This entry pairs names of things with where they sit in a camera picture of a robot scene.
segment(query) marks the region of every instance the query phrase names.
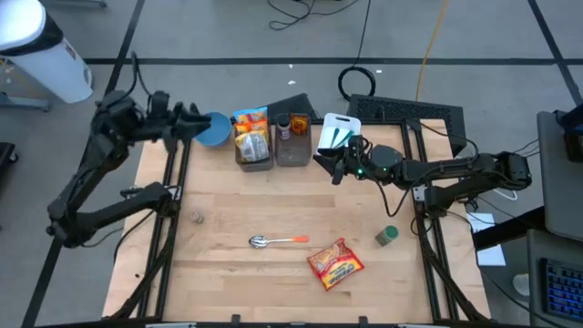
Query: spoon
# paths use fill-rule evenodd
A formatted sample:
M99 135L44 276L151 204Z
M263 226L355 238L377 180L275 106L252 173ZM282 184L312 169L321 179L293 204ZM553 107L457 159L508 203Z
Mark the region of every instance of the spoon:
M308 236L298 236L287 239L268 240L265 236L253 236L249 238L249 245L252 248L266 248L270 242L308 242Z

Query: wooden table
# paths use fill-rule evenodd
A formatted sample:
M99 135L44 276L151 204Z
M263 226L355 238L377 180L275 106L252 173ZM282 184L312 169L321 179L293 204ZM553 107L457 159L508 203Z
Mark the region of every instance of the wooden table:
M445 132L442 120L424 123ZM321 129L312 127L314 147ZM374 144L404 152L398 127L363 126L362 133ZM423 136L429 160L452 157L446 137L426 128ZM303 168L275 166L265 172L244 173L233 152L232 143L221 149L192 144L165 321L229 322L235 313L246 323L356 323L361 315L368 316L371 323L432 321L419 240L409 228L414 217L410 196L390 219L371 181L345 177L340 186L333 186L328 173L314 161ZM162 180L165 161L161 142L146 144L136 184ZM394 186L384 189L389 208L394 210L403 192ZM465 215L460 204L451 210ZM192 221L196 212L202 213L204 223ZM143 214L128 218L126 230ZM136 229L121 246L104 315L119 308L144 274L153 221ZM455 216L441 222L454 280L478 311L489 316L468 224ZM374 236L388 224L398 227L400 235L382 248ZM270 238L307 234L311 239L306 244L281 243L257 250L248 244L249 237L256 234ZM325 292L306 258L340 237L365 269ZM441 313L446 317L443 284L437 275L435 280ZM153 283L151 313L158 287L158 282Z

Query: concrete floor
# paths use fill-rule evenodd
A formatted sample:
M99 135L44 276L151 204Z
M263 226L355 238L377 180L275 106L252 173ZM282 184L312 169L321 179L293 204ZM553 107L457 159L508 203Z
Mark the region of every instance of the concrete floor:
M4 83L11 95L47 97L50 113L0 109L0 140L14 142L21 159L2 179L0 188L0 318L2 326L21 323L46 256L49 237L46 205L70 179L80 161L95 107L112 82L128 87L129 66L112 79L113 64L136 4L142 0L109 0L109 7L46 1L46 8L77 52L93 69L94 95L66 105L34 81L11 78ZM441 2L432 0L372 0L362 57L423 57L439 15ZM278 5L297 9L288 0ZM583 3L578 0L538 0L544 18L564 58L583 57ZM316 9L332 11L340 4L317 1ZM335 16L311 16L282 32L271 31L270 20L285 20L258 0L146 0L129 50L148 58L293 58L353 57L358 50L366 2ZM527 0L452 0L432 57L553 58ZM336 89L346 65L270 63L233 65L151 65L141 68L151 90L164 89L172 101L194 101L203 112L231 113L306 92L320 115L344 113L348 104ZM414 99L418 65L365 65L376 73L377 96ZM583 67L568 67L583 83ZM557 65L430 65L425 70L421 101L462 106L469 138L483 152L518 149L536 138L535 115L541 110L570 110L575 102ZM368 82L348 76L346 89L366 93ZM145 103L141 90L133 95ZM124 166L111 173L87 202L93 210L119 200L118 191L130 186L138 167L139 147ZM520 214L542 204L537 157L530 160L533 186L511 202L493 193L485 198ZM484 211L492 210L483 204ZM496 221L507 220L492 210ZM37 324L97 320L112 270L113 248L119 234L94 249L64 250L47 292ZM513 295L511 277L525 272L526 243L504 245L507 266L485 268ZM503 323L528 323L524 311L485 281L493 317Z

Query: paper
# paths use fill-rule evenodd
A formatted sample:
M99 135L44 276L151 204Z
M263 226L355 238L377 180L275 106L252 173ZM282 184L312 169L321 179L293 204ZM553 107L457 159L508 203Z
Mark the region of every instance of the paper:
M467 219L472 225L472 232L482 231L493 226L493 224L487 224L485 222L494 223L494 217L490 213L471 213L471 215L467 213ZM496 245L489 249L479 251L477 253L477 263L484 266L506 266L502 246Z

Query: black keyboard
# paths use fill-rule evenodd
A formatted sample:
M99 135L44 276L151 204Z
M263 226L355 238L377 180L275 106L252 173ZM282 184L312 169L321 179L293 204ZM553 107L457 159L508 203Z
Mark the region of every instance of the black keyboard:
M543 311L583 323L583 267L540 260Z

